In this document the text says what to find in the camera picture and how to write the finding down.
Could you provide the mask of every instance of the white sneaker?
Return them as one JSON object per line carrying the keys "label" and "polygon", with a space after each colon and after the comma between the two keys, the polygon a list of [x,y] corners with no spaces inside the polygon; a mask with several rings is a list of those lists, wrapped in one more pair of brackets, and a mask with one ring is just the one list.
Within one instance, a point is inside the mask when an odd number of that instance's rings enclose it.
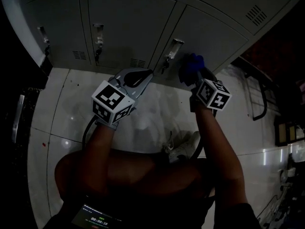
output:
{"label": "white sneaker", "polygon": [[178,148],[166,146],[164,150],[168,153],[169,162],[172,164],[190,159],[198,147],[199,141],[200,134],[197,131],[192,134],[190,140],[181,144]]}

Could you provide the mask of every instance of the person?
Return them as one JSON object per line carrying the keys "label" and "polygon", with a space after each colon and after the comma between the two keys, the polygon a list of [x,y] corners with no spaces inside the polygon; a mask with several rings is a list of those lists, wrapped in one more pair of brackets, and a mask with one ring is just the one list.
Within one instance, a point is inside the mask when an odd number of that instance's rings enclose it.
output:
{"label": "person", "polygon": [[200,228],[214,201],[214,228],[260,228],[247,203],[241,164],[212,111],[196,104],[195,114],[206,159],[174,164],[164,156],[111,150],[115,130],[98,125],[84,150],[57,164],[64,203],[45,229],[72,227],[80,205],[88,204],[84,197],[120,218],[118,228]]}

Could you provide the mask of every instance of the white cube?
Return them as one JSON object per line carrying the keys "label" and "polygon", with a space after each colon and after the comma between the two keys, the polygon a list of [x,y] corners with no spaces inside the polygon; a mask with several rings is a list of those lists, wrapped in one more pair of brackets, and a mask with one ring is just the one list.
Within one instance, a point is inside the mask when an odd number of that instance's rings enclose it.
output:
{"label": "white cube", "polygon": [[220,111],[232,97],[224,85],[207,79],[204,79],[196,95],[206,107]]}
{"label": "white cube", "polygon": [[93,112],[108,124],[113,124],[127,116],[134,105],[134,100],[103,81],[92,95]]}

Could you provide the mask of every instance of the tile floor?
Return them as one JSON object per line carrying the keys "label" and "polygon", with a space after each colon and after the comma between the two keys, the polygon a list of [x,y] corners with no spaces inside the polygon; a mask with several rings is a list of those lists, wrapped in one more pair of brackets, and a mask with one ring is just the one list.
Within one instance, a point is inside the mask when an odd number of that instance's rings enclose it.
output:
{"label": "tile floor", "polygon": [[[83,132],[93,117],[91,94],[109,77],[54,68],[46,89],[40,93],[28,151],[30,198],[39,229],[62,206],[54,179],[55,166],[64,155],[81,149]],[[233,98],[223,112],[217,113],[216,119],[241,161],[247,198],[258,215],[273,195],[280,194],[279,172],[287,163],[289,148],[274,145],[273,121],[278,115],[275,105],[269,104],[263,119],[252,120],[253,115],[263,110],[256,80],[245,79],[243,72],[231,65],[217,74],[217,78],[223,81]],[[274,98],[272,93],[268,96],[269,100]],[[155,153],[168,140],[170,131],[177,142],[188,132],[196,131],[195,116],[189,111],[189,97],[190,92],[185,90],[150,83],[137,110],[120,121],[113,148]],[[212,229],[214,205],[205,221],[203,228]]]}

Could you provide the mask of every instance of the ventilation slot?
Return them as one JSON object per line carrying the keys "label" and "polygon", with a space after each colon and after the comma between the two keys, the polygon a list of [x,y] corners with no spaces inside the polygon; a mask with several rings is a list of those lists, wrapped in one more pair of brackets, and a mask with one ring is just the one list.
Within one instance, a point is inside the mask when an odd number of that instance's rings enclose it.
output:
{"label": "ventilation slot", "polygon": [[86,60],[85,52],[72,51],[75,59]]}
{"label": "ventilation slot", "polygon": [[257,5],[251,8],[251,10],[246,14],[246,17],[256,26],[259,26],[267,18],[265,13],[261,11]]}
{"label": "ventilation slot", "polygon": [[143,60],[137,60],[137,59],[130,59],[130,66],[131,67],[145,67],[146,61]]}

